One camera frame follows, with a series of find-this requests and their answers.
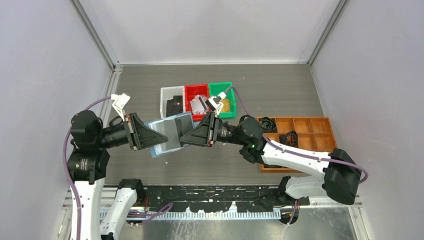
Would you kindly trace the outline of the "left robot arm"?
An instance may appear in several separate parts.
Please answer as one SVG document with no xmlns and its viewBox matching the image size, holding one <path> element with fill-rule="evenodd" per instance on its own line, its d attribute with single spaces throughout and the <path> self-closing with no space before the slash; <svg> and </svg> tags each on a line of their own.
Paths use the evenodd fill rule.
<svg viewBox="0 0 424 240">
<path fill-rule="evenodd" d="M 72 184 L 72 240 L 117 240 L 132 206 L 141 206 L 146 192 L 140 179 L 122 179 L 114 201 L 103 220 L 101 198 L 105 185 L 108 149 L 129 145 L 132 150 L 147 149 L 168 141 L 168 137 L 148 128 L 136 113 L 104 127 L 91 110 L 83 110 L 71 119 L 73 150 L 67 170 Z"/>
</svg>

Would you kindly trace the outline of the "blue leather card holder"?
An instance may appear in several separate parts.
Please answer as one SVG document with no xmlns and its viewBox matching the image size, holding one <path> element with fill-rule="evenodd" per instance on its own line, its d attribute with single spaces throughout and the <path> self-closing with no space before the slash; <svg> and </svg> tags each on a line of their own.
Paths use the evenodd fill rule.
<svg viewBox="0 0 424 240">
<path fill-rule="evenodd" d="M 150 154 L 153 158 L 167 155 L 172 152 L 187 148 L 189 144 L 182 143 L 180 137 L 195 128 L 193 114 L 183 112 L 173 116 L 150 121 L 145 124 L 149 129 L 154 130 L 168 138 L 167 142 L 150 147 Z"/>
</svg>

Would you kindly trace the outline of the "grey card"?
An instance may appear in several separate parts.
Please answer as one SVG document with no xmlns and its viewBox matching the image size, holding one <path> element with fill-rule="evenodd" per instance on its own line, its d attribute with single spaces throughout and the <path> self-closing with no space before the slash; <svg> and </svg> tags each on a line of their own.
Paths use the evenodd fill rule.
<svg viewBox="0 0 424 240">
<path fill-rule="evenodd" d="M 194 129 L 192 115 L 175 115 L 172 118 L 165 118 L 162 123 L 164 135 L 168 137 L 168 141 L 164 143 L 163 150 L 170 152 L 184 148 L 185 144 L 180 142 L 180 137 Z"/>
</svg>

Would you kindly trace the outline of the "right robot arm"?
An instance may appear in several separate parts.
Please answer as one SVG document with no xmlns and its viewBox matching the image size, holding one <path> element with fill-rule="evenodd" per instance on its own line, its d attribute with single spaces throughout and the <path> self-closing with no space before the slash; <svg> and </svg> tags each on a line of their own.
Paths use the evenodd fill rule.
<svg viewBox="0 0 424 240">
<path fill-rule="evenodd" d="M 231 125 L 210 112 L 179 140 L 200 147 L 212 147 L 216 142 L 240 145 L 239 153 L 252 164 L 288 167 L 306 173 L 304 177 L 282 178 L 276 197 L 284 206 L 310 196 L 328 196 L 340 204 L 353 205 L 365 172 L 343 149 L 319 152 L 270 140 L 250 115 L 242 116 L 237 125 Z"/>
</svg>

